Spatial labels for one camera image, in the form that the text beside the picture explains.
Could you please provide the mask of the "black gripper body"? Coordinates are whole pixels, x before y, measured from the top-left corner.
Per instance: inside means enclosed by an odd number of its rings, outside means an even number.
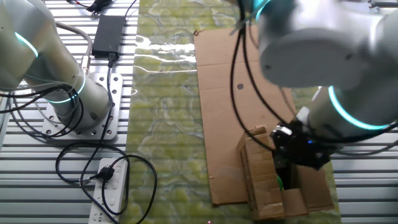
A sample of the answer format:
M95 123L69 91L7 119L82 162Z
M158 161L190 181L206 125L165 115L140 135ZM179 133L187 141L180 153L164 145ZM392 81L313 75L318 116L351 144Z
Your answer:
M303 123L292 120L290 123L280 122L273 130L273 136L284 138L284 156L291 163L320 170L330 162L330 154L326 146L310 139L303 130Z

